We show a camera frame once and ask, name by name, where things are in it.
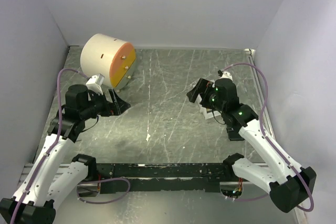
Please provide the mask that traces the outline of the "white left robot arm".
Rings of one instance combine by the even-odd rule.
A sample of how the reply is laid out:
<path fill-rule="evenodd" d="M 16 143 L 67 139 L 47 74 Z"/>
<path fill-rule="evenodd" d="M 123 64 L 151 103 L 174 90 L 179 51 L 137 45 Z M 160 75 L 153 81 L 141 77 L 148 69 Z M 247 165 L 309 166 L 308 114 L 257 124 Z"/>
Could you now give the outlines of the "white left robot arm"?
<path fill-rule="evenodd" d="M 68 194 L 83 181 L 98 178 L 94 157 L 78 154 L 68 169 L 55 178 L 65 154 L 85 129 L 85 122 L 98 116 L 118 116 L 130 104 L 109 90 L 111 101 L 99 88 L 75 84 L 65 94 L 62 114 L 51 121 L 43 149 L 28 176 L 12 198 L 1 200 L 1 215 L 6 223 L 53 223 L 57 209 Z"/>

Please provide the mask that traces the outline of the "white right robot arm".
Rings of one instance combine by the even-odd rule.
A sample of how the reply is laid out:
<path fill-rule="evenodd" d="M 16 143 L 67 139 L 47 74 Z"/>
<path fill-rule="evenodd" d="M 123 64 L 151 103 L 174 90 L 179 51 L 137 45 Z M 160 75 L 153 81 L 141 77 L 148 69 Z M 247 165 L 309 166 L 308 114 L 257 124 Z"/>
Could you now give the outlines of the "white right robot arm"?
<path fill-rule="evenodd" d="M 308 199 L 313 192 L 317 174 L 312 167 L 304 168 L 268 134 L 260 117 L 248 105 L 239 101 L 236 85 L 230 78 L 215 82 L 200 78 L 187 93 L 192 103 L 221 114 L 226 126 L 246 140 L 268 165 L 254 165 L 240 154 L 228 157 L 223 176 L 230 181 L 246 179 L 268 193 L 274 205 L 288 213 Z"/>

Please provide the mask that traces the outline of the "white card tray box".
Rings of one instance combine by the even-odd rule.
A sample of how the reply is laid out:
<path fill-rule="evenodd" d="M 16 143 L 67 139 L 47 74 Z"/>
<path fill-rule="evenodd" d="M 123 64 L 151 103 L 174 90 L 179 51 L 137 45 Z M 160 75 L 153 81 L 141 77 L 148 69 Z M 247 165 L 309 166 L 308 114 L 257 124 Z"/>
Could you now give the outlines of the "white card tray box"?
<path fill-rule="evenodd" d="M 218 116 L 220 116 L 220 113 L 218 111 L 214 111 L 214 113 L 212 113 L 212 109 L 207 109 L 205 107 L 203 107 L 201 105 L 201 96 L 198 95 L 196 98 L 196 103 L 198 104 L 199 108 L 200 108 L 200 112 L 203 114 L 204 118 L 206 120 L 209 120 L 211 118 L 217 118 Z"/>

